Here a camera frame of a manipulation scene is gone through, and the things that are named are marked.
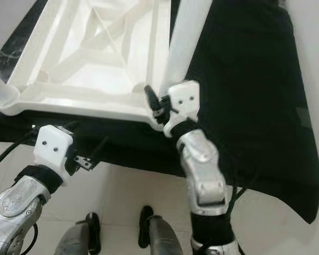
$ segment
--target joint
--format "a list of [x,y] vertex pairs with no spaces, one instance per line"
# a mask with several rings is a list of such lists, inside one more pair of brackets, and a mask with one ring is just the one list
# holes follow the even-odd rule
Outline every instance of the joint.
[[35,200],[46,203],[51,194],[37,179],[23,176],[18,182],[0,195],[0,214],[4,217],[20,215]]
[[181,84],[172,86],[168,90],[168,96],[170,98],[171,111],[169,121],[163,128],[163,133],[166,137],[171,138],[174,135],[172,133],[173,129],[176,129],[174,132],[177,132],[180,127],[184,126],[181,123],[188,120],[197,122],[197,114],[200,108],[199,84],[197,81],[184,81]]
[[214,144],[202,130],[193,130],[179,139],[177,148],[181,150],[181,165],[187,176],[190,210],[205,216],[225,214],[229,201]]
[[63,185],[66,185],[71,172],[66,170],[65,164],[72,144],[70,133],[51,125],[41,127],[33,151],[35,164],[52,169],[61,177]]

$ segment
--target black tablecloth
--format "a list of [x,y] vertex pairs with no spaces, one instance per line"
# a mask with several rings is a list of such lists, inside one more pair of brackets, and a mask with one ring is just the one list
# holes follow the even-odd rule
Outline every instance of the black tablecloth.
[[[39,0],[4,46],[7,80],[45,4]],[[200,82],[199,124],[220,150],[227,182],[275,196],[311,223],[319,206],[319,162],[293,27],[277,1],[214,1],[187,75]],[[172,25],[178,1],[172,1]],[[101,160],[177,176],[184,173],[172,141],[147,124],[26,111],[0,114],[0,141],[33,124],[79,120],[75,147],[89,155],[108,137]]]

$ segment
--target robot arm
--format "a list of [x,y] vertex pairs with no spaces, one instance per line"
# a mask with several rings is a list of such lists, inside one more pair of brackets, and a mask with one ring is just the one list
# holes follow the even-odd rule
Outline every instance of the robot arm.
[[238,255],[238,244],[227,214],[230,201],[226,181],[218,166],[219,153],[196,124],[199,84],[186,81],[172,86],[161,102],[150,87],[147,86],[145,92],[154,118],[164,124],[165,136],[177,141],[188,182],[194,252]]
[[39,130],[33,154],[16,183],[0,194],[0,255],[20,254],[28,230],[39,219],[44,204],[80,166],[91,169],[90,159],[75,155],[72,133],[51,125]]

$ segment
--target black strap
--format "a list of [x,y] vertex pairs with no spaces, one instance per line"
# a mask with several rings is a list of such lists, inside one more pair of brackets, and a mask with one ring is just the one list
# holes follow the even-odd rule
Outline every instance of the black strap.
[[196,129],[199,129],[199,126],[196,122],[192,120],[186,120],[173,127],[171,130],[171,135],[174,139],[178,140],[182,135]]
[[235,240],[230,218],[226,215],[202,216],[190,214],[190,218],[192,237],[199,243],[220,246]]
[[25,167],[14,179],[15,183],[17,183],[18,180],[25,175],[39,180],[45,187],[47,187],[51,194],[53,194],[63,183],[61,177],[46,166],[39,165]]

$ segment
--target black fabric cover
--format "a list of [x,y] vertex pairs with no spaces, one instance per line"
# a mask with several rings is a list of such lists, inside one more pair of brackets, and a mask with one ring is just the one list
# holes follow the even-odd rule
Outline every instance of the black fabric cover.
[[[319,206],[316,144],[307,123],[291,20],[272,3],[214,1],[187,78],[200,82],[199,125],[220,150],[227,182],[233,183],[236,170],[239,186],[281,199],[311,223]],[[173,0],[172,24],[177,7]],[[40,112],[0,114],[0,141],[14,141],[32,123],[73,119],[81,122],[74,145],[80,154],[89,156],[108,137],[101,160],[184,175],[175,144],[144,123]]]

